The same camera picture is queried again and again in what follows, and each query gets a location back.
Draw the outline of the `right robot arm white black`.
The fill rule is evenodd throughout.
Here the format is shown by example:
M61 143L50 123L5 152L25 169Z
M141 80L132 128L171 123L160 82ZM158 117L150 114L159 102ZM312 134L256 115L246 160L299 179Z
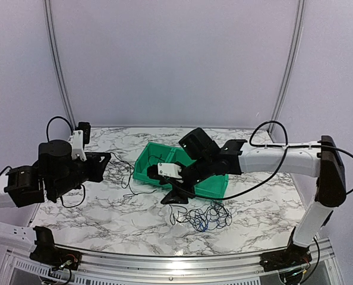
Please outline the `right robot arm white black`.
M185 135L180 146L193 163L158 163L155 172L178 192L193 196L199 182L218 175L270 172L293 173L317 178L316 193L291 235L290 245L280 260L293 266L304 256L313 237L331 212L346 199L345 171L339 149L332 137L307 143L255 144L247 140L229 140L222 147L201 128Z

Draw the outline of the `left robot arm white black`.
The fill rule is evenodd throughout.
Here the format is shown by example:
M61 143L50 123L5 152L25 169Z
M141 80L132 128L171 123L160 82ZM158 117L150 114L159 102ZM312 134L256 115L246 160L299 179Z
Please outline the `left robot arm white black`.
M0 208L22 208L46 200L56 202L66 193L99 183L111 159L110 153L73 149L64 140L39 144L38 160L31 166L6 167L0 173ZM48 264L61 260L52 231L46 227L18 227L0 222L0 244L37 252Z

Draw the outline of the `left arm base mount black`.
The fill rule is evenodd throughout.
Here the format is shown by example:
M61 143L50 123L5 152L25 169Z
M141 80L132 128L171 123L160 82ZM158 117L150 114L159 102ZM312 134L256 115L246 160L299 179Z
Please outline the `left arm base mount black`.
M30 253L29 258L42 264L50 265L56 270L61 266L70 270L77 270L81 261L82 254L79 251L69 249L40 249Z

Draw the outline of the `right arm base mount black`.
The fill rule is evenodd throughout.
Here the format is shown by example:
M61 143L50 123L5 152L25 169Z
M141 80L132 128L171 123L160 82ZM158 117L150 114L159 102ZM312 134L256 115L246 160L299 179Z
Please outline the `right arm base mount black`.
M283 270L290 267L297 267L308 264L312 261L308 248L286 248L276 251L269 251L260 255L259 264L264 272Z

